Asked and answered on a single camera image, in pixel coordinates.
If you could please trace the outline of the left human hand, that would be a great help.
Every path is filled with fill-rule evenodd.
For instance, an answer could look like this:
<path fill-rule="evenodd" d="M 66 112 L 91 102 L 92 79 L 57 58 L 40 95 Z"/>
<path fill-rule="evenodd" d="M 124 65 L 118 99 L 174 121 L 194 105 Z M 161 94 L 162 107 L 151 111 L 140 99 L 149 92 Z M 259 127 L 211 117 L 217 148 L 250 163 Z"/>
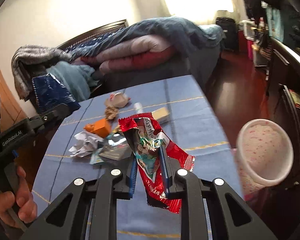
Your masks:
<path fill-rule="evenodd" d="M 8 214 L 14 204 L 19 206 L 18 217 L 25 224 L 32 223 L 37 218 L 37 204 L 33 200 L 26 181 L 26 172 L 21 166 L 17 167 L 19 187 L 16 194 L 11 191 L 0 193 L 0 219 L 8 226 L 19 228 L 17 223 Z"/>

